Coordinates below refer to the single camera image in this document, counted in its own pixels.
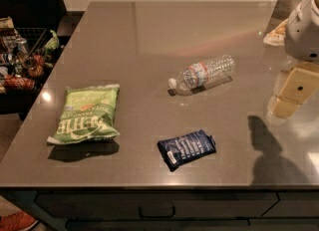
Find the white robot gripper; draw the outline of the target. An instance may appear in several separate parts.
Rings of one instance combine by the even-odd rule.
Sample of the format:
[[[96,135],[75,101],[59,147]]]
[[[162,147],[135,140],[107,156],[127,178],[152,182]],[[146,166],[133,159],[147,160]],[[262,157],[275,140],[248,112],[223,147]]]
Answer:
[[[319,0],[302,0],[291,12],[284,45],[286,53],[297,60],[319,62]],[[280,99],[270,98],[268,111],[273,116],[289,118],[318,88],[317,72],[295,67],[279,93]]]

